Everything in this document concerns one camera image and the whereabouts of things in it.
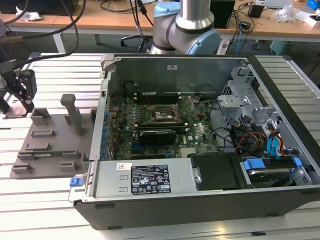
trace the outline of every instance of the floor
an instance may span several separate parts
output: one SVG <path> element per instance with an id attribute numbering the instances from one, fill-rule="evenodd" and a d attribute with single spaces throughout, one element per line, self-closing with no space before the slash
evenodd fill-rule
<path id="1" fill-rule="evenodd" d="M 37 33 L 20 32 L 19 35 L 34 35 Z M 121 35 L 100 35 L 101 44 L 96 45 L 93 34 L 80 34 L 79 47 L 76 52 L 78 53 L 137 53 L 141 39 L 131 39 L 126 41 L 126 46 L 120 46 L 120 38 L 125 37 Z M 75 44 L 76 36 L 72 33 L 63 35 L 63 42 L 68 50 L 72 50 Z M 260 41 L 257 50 L 252 49 L 252 45 L 256 41 L 248 40 L 241 51 L 241 55 L 272 55 L 269 46 L 270 41 Z M 283 55 L 288 55 L 298 64 L 298 66 L 306 73 L 309 74 L 313 66 L 320 60 L 318 53 L 320 53 L 317 43 L 304 43 L 290 42 Z M 21 43 L 14 43 L 11 48 L 11 54 L 18 60 L 28 57 L 29 50 L 31 52 L 55 53 L 57 52 L 54 40 L 52 37 L 38 38 L 27 40 L 24 45 Z M 234 55 L 236 53 L 236 46 L 231 46 L 228 54 Z M 312 72 L 310 78 L 315 84 L 320 84 L 320 64 Z"/>

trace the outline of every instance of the computer case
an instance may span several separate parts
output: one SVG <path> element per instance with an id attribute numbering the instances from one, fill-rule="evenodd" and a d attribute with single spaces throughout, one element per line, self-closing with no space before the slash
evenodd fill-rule
<path id="1" fill-rule="evenodd" d="M 228 28 L 235 0 L 211 0 L 210 11 L 214 15 L 213 27 L 215 29 Z"/>
<path id="2" fill-rule="evenodd" d="M 78 6 L 79 0 L 63 0 L 67 9 L 73 14 Z M 26 0 L 0 0 L 0 12 L 2 14 L 15 14 L 16 6 L 23 10 Z M 66 10 L 59 0 L 29 0 L 27 12 L 38 12 L 39 14 L 51 14 L 68 16 Z"/>

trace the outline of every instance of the black box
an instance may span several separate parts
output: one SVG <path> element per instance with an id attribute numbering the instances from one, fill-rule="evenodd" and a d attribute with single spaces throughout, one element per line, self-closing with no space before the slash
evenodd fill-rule
<path id="1" fill-rule="evenodd" d="M 67 9 L 73 14 L 78 6 L 79 0 L 63 0 Z M 2 14 L 15 14 L 16 6 L 23 10 L 26 0 L 0 0 L 0 12 Z M 68 16 L 64 6 L 59 0 L 29 0 L 27 12 L 38 12 L 39 14 L 51 14 Z"/>
<path id="2" fill-rule="evenodd" d="M 228 28 L 235 0 L 211 0 L 210 11 L 214 15 L 213 27 L 215 29 Z"/>
<path id="3" fill-rule="evenodd" d="M 260 18 L 262 11 L 264 10 L 265 5 L 251 4 L 248 10 L 248 15 L 251 18 Z"/>

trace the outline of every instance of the power supply label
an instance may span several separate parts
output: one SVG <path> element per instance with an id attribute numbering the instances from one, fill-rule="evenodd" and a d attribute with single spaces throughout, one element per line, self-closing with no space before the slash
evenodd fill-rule
<path id="1" fill-rule="evenodd" d="M 168 165 L 132 166 L 131 193 L 133 195 L 171 193 Z"/>

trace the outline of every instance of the motherboard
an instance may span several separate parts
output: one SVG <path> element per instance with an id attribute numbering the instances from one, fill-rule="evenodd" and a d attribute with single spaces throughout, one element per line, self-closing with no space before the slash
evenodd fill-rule
<path id="1" fill-rule="evenodd" d="M 109 103 L 104 128 L 109 129 L 111 144 L 105 144 L 106 160 L 186 158 L 219 149 L 208 123 L 209 101 L 200 96 L 167 101 L 111 96 Z"/>

